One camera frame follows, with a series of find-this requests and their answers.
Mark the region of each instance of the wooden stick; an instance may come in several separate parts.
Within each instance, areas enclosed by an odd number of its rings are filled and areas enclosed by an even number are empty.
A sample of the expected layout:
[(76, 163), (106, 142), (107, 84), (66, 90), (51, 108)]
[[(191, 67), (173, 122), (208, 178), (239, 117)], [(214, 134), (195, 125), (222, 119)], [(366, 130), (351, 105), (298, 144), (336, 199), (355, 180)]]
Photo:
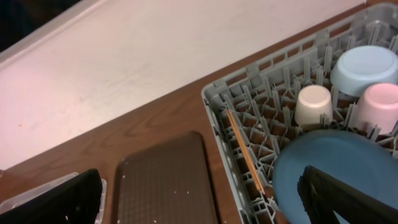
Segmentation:
[(238, 140), (239, 146), (242, 150), (244, 160), (246, 161), (246, 164), (249, 167), (249, 171), (253, 177), (254, 184), (256, 185), (256, 188), (258, 191), (261, 191), (263, 195), (266, 194), (266, 191), (264, 190), (264, 187), (261, 184), (260, 178), (257, 174), (257, 170), (254, 167), (253, 161), (251, 160), (251, 156), (249, 154), (249, 151), (244, 143), (243, 137), (241, 135), (241, 132), (239, 131), (238, 125), (236, 124), (236, 121), (234, 119), (234, 116), (232, 115), (232, 112), (230, 110), (227, 110), (227, 115), (229, 122), (231, 123), (232, 129), (234, 130), (236, 139)]

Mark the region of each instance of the gray plastic dish rack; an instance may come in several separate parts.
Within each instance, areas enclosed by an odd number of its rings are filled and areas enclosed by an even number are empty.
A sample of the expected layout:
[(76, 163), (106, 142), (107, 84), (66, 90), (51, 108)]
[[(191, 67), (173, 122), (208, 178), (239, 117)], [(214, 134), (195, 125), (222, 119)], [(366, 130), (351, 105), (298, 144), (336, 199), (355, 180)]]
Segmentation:
[(398, 126), (384, 136), (378, 135), (377, 126), (358, 131), (353, 127), (358, 98), (339, 92), (329, 80), (341, 54), (362, 45), (397, 53), (397, 5), (371, 6), (204, 87), (205, 108), (243, 223), (275, 223), (278, 206), (274, 198), (265, 198), (256, 190), (227, 108), (233, 110), (264, 186), (272, 185), (279, 152), (305, 132), (294, 123), (294, 110), (299, 91), (307, 85), (323, 85), (331, 91), (333, 120), (321, 117), (322, 128), (366, 136), (398, 157)]

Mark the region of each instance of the cup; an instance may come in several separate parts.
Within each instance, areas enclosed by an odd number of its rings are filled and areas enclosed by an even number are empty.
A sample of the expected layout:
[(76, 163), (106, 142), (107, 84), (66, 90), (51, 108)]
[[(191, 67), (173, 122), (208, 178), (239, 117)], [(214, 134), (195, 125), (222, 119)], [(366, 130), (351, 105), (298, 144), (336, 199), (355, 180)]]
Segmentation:
[(331, 95), (327, 88), (310, 85), (298, 94), (294, 120), (303, 129), (313, 130), (320, 127), (320, 116), (325, 114), (333, 119)]
[(363, 131), (378, 126), (379, 134), (388, 134), (398, 120), (398, 85), (378, 83), (366, 89), (358, 101), (355, 126)]
[(338, 59), (330, 81), (342, 93), (356, 97), (375, 83), (398, 84), (398, 57), (384, 47), (353, 48)]

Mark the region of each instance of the brown wooden surface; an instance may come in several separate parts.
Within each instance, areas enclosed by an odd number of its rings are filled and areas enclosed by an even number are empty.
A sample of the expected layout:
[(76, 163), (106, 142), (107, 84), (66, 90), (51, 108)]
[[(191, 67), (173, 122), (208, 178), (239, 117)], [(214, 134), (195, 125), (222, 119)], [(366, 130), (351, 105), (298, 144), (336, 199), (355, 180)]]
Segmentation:
[(97, 168), (102, 178), (108, 181), (103, 223), (110, 223), (114, 180), (119, 162), (130, 154), (188, 131), (196, 131), (203, 136), (205, 142), (218, 216), (222, 223), (240, 223), (200, 95), (201, 89), (206, 84), (365, 7), (361, 5), (344, 12), (6, 170), (0, 178), (0, 202), (71, 172)]

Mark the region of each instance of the blue bowl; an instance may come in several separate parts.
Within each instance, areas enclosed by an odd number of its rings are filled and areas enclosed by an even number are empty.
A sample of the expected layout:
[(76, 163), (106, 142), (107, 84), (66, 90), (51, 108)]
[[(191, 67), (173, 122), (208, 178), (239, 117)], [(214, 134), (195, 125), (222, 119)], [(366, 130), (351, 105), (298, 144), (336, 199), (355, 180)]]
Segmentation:
[[(385, 149), (357, 134), (318, 130), (292, 141), (274, 167), (275, 196), (293, 224), (310, 223), (297, 192), (297, 182), (307, 165), (398, 209), (398, 162)], [(337, 217), (340, 223), (348, 223)]]

